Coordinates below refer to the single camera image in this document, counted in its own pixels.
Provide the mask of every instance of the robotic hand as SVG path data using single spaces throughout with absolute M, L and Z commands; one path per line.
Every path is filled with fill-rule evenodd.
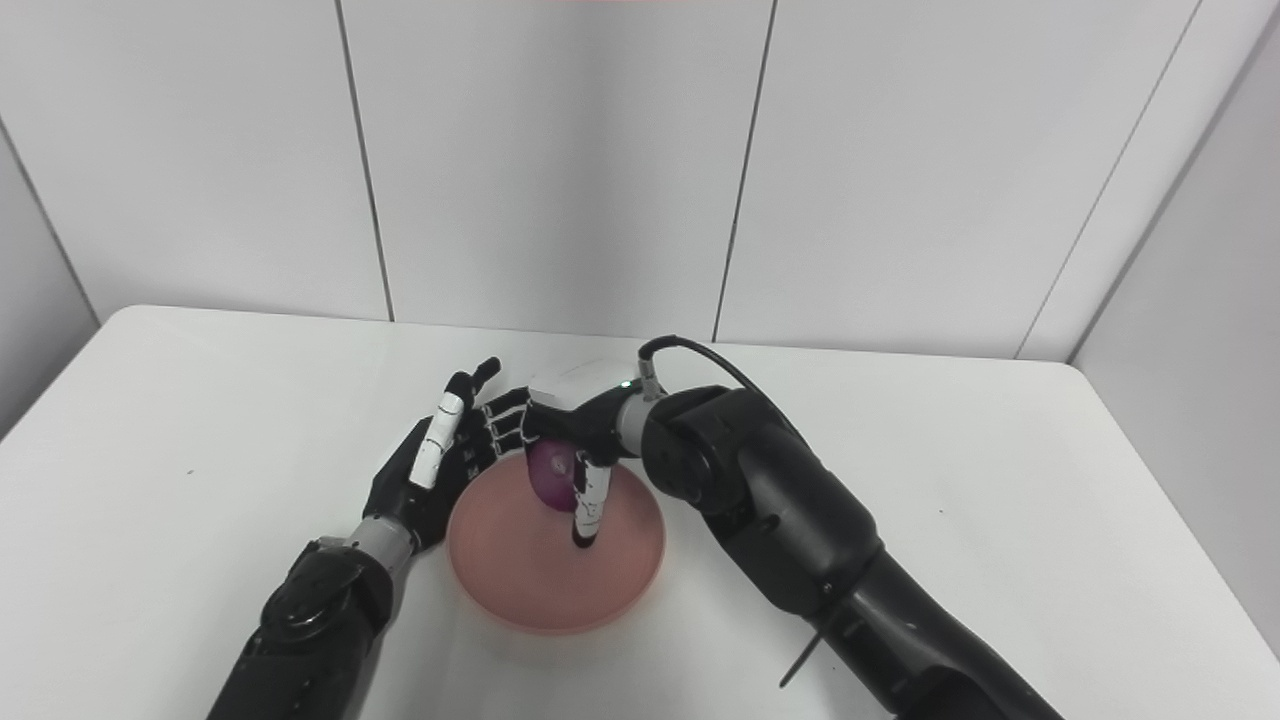
M 475 406 L 499 368 L 490 357 L 474 374 L 454 374 L 435 415 L 410 430 L 374 478 L 351 537 L 307 543 L 262 607 L 210 720 L 346 715 L 365 659 L 390 619 L 404 565 L 444 539 L 467 483 L 522 446 L 525 388 Z

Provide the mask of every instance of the panel seam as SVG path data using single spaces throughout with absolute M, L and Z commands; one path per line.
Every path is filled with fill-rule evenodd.
M 1169 205 L 1172 202 L 1174 196 L 1178 195 L 1178 191 L 1181 188 L 1183 183 L 1187 182 L 1187 176 L 1190 173 L 1192 167 L 1196 164 L 1196 160 L 1199 159 L 1201 152 L 1204 151 L 1204 146 L 1208 145 L 1210 137 L 1212 137 L 1213 131 L 1217 129 L 1217 126 L 1222 122 L 1222 115 L 1226 114 L 1228 106 L 1231 105 L 1231 101 L 1235 99 L 1236 94 L 1239 94 L 1240 86 L 1244 85 L 1245 77 L 1248 77 L 1249 70 L 1253 69 L 1253 65 L 1257 64 L 1258 55 L 1262 54 L 1262 50 L 1267 45 L 1267 40 L 1272 36 L 1272 33 L 1276 32 L 1277 27 L 1280 27 L 1280 4 L 1277 4 L 1275 9 L 1271 10 L 1271 15 L 1267 18 L 1266 24 L 1262 26 L 1262 33 L 1258 35 L 1258 38 L 1254 41 L 1253 47 L 1249 49 L 1249 54 L 1244 58 L 1244 63 L 1240 65 L 1239 72 L 1236 72 L 1235 77 L 1231 79 L 1231 85 L 1226 88 L 1226 94 L 1222 95 L 1222 101 L 1219 102 L 1217 109 L 1213 111 L 1213 117 L 1210 118 L 1208 124 L 1204 126 L 1204 131 L 1196 141 L 1196 146 L 1187 156 L 1187 161 L 1183 163 L 1181 169 L 1178 170 L 1178 177 L 1174 178 L 1174 182 L 1169 186 L 1169 190 L 1165 191 L 1165 196 L 1160 200 L 1160 205 L 1156 208 L 1156 211 L 1152 214 L 1151 220 L 1143 229 L 1142 237 L 1138 238 L 1137 245 L 1134 245 L 1133 250 L 1129 252 L 1129 256 L 1125 259 L 1124 265 L 1120 268 L 1120 272 L 1111 282 L 1111 287 L 1107 288 L 1107 293 L 1102 297 L 1102 302 L 1098 304 L 1098 309 L 1093 313 L 1093 318 L 1089 320 L 1089 324 L 1084 328 L 1084 332 L 1080 333 L 1080 338 L 1076 341 L 1075 347 L 1071 350 L 1071 355 L 1068 356 L 1066 359 L 1066 363 L 1069 365 L 1075 365 L 1075 361 L 1080 355 L 1080 350 L 1084 348 L 1085 341 L 1089 340 L 1089 336 L 1097 327 L 1098 320 L 1102 318 L 1102 314 L 1106 311 L 1107 306 L 1111 305 L 1111 300 L 1115 297 L 1116 291 L 1119 291 L 1120 284 L 1124 282 L 1125 277 L 1128 277 L 1130 269 L 1133 269 L 1133 264 L 1138 259 L 1138 255 L 1147 246 L 1147 241 L 1156 232 L 1156 227 L 1160 224 L 1160 220 L 1164 217 L 1165 211 L 1169 210 Z
M 716 322 L 712 324 L 712 342 L 719 338 L 721 314 L 724 311 L 724 291 L 728 288 L 728 268 L 733 261 L 737 242 L 737 219 L 742 211 L 742 191 L 746 188 L 746 167 L 751 161 L 751 141 L 755 138 L 755 119 L 760 114 L 760 94 L 764 90 L 764 69 L 769 64 L 769 45 L 773 41 L 773 19 L 778 14 L 778 0 L 769 6 L 769 26 L 764 31 L 764 50 L 760 53 L 760 73 L 755 78 L 755 100 L 751 102 L 751 122 L 746 128 L 746 150 L 742 152 L 742 174 L 737 179 L 737 199 L 733 201 L 733 222 L 728 228 L 728 249 L 724 252 L 724 273 L 721 275 L 719 299 L 716 301 Z
M 396 306 L 392 304 L 392 283 L 387 275 L 387 251 L 383 249 L 383 228 L 378 220 L 378 200 L 374 196 L 374 178 L 369 172 L 369 149 L 365 145 L 365 123 L 360 113 L 360 95 L 356 92 L 356 72 L 351 63 L 351 44 L 347 40 L 347 18 L 342 10 L 342 0 L 333 0 L 338 13 L 338 35 L 342 37 L 342 61 L 347 69 L 347 91 L 351 94 L 351 114 L 356 119 L 356 141 L 360 145 L 360 167 L 365 173 L 365 192 L 369 196 L 369 217 L 374 225 L 374 246 L 378 249 L 378 272 L 383 279 L 383 300 L 387 302 L 387 319 L 396 322 Z
M 49 231 L 49 237 L 52 238 L 54 247 L 58 249 L 58 255 L 61 258 L 63 265 L 67 268 L 67 273 L 72 277 L 76 292 L 79 293 L 81 300 L 84 302 L 84 307 L 88 310 L 90 318 L 92 318 L 93 323 L 101 328 L 102 319 L 99 318 L 97 310 L 93 307 L 93 302 L 88 299 L 88 292 L 84 291 L 84 283 L 81 281 L 79 273 L 76 272 L 76 265 L 72 264 L 70 255 L 67 254 L 63 238 L 59 237 L 58 231 L 54 228 L 54 222 L 49 217 L 45 201 L 41 200 L 40 193 L 36 192 L 36 183 L 31 179 L 31 173 L 27 172 L 27 165 L 23 164 L 22 156 L 18 155 L 18 145 L 13 141 L 13 136 L 9 135 L 9 128 L 5 126 L 4 118 L 0 118 L 0 136 L 4 137 L 4 143 L 9 147 L 9 154 L 13 155 L 13 161 L 18 167 L 18 174 L 22 177 L 23 184 L 27 186 L 27 192 L 31 193 L 31 199 L 36 204 L 36 209 L 40 210 L 40 218 L 45 222 L 45 229 Z
M 1107 187 L 1111 186 L 1111 178 L 1115 177 L 1116 168 L 1120 167 L 1125 152 L 1129 150 L 1129 143 L 1133 142 L 1134 136 L 1138 133 L 1138 128 L 1142 126 L 1142 120 L 1146 118 L 1147 110 L 1151 108 L 1151 102 L 1156 97 L 1156 92 L 1160 91 L 1160 85 L 1165 81 L 1165 74 L 1169 72 L 1169 67 L 1174 63 L 1178 50 L 1183 46 L 1183 40 L 1187 37 L 1187 32 L 1196 20 L 1196 15 L 1199 13 L 1201 4 L 1203 4 L 1203 1 L 1204 0 L 1196 0 L 1196 6 L 1192 8 L 1190 14 L 1187 17 L 1187 22 L 1183 23 L 1183 29 L 1178 33 L 1178 40 L 1174 41 L 1174 47 L 1170 50 L 1169 56 L 1165 58 L 1165 64 L 1160 68 L 1160 74 L 1156 76 L 1156 82 L 1151 86 L 1151 91 L 1147 94 L 1147 99 L 1143 101 L 1142 109 L 1138 110 L 1138 117 L 1134 119 L 1133 126 L 1130 126 L 1129 135 L 1125 136 L 1124 143 L 1120 146 L 1120 152 L 1111 163 L 1111 169 L 1107 170 L 1106 178 L 1102 179 L 1102 187 L 1098 188 L 1097 195 L 1093 197 L 1093 204 L 1089 205 L 1088 213 L 1084 214 L 1084 220 L 1080 223 L 1080 228 L 1075 232 L 1075 237 L 1071 240 L 1071 246 L 1066 250 L 1066 256 L 1062 258 L 1062 264 L 1059 265 L 1057 273 L 1053 274 L 1053 281 L 1050 282 L 1048 290 L 1044 292 L 1044 297 L 1041 300 L 1039 307 L 1036 309 L 1036 315 L 1032 316 L 1032 322 L 1027 327 L 1027 333 L 1023 334 L 1021 342 L 1018 343 L 1018 350 L 1014 351 L 1015 359 L 1023 354 L 1023 350 L 1027 347 L 1027 341 L 1030 340 L 1032 332 L 1036 329 L 1036 324 L 1039 323 L 1039 318 L 1044 313 L 1044 307 L 1048 306 L 1048 300 L 1053 296 L 1053 291 L 1057 288 L 1059 281 L 1062 279 L 1062 273 L 1066 270 L 1066 265 L 1071 261 L 1071 255 L 1075 254 L 1076 246 L 1080 245 L 1080 238 L 1084 237 L 1084 231 L 1088 229 L 1089 222 L 1093 220 L 1093 213 L 1098 209 L 1098 204 L 1106 195 Z

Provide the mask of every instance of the white wall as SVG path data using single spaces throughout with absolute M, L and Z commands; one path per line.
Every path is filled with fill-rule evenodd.
M 1280 648 L 1280 35 L 1076 363 Z
M 710 340 L 769 0 L 344 8 L 397 318 Z
M 1065 359 L 1275 4 L 14 1 L 0 113 L 101 315 Z
M 0 437 L 97 329 L 0 126 Z
M 1247 32 L 1211 33 L 1197 92 L 1147 113 L 1199 119 L 1158 143 L 1174 163 L 1272 5 L 1203 3 Z M 1198 6 L 781 3 L 719 340 L 1014 356 Z M 1139 233 L 1091 245 L 1124 258 Z M 1091 265 L 1103 288 L 1119 269 Z M 1044 355 L 1098 301 L 1055 305 L 1080 327 Z
M 99 315 L 387 318 L 330 1 L 0 3 L 0 114 Z

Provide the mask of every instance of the white tabletop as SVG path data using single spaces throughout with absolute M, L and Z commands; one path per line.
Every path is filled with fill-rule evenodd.
M 134 307 L 0 443 L 0 716 L 204 717 L 306 541 L 456 369 L 490 392 L 634 340 Z M 1074 369 L 722 346 L 876 514 L 890 551 L 1068 719 L 1280 717 L 1280 664 Z M 658 356 L 668 388 L 724 382 Z M 536 638 L 415 561 L 360 717 L 883 717 L 701 527 L 622 620 Z

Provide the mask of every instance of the black cable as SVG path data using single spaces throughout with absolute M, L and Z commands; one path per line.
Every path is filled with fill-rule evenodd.
M 788 430 L 795 433 L 795 436 L 800 438 L 800 442 L 809 445 L 808 442 L 805 442 L 804 436 L 800 434 L 800 430 L 797 430 L 796 427 L 791 424 L 791 419 L 787 418 L 786 413 L 783 413 L 782 409 L 773 402 L 773 398 L 771 398 L 768 395 L 764 393 L 763 389 L 760 389 L 760 386 L 755 384 L 751 380 L 751 378 L 746 377 L 746 373 L 739 370 L 737 366 L 726 360 L 723 355 L 716 352 L 710 347 L 707 347 L 705 345 L 698 341 L 689 340 L 686 337 L 680 337 L 677 334 L 655 337 L 640 346 L 637 355 L 643 361 L 641 364 L 653 363 L 654 354 L 658 352 L 659 350 L 666 350 L 667 347 L 684 347 L 685 350 L 692 350 L 694 352 L 719 365 L 719 368 L 726 373 L 728 373 L 730 377 L 732 377 L 735 380 L 737 380 L 740 386 L 763 397 L 764 401 L 769 404 L 769 407 L 778 414 L 778 418 L 782 420 L 782 424 L 786 425 Z

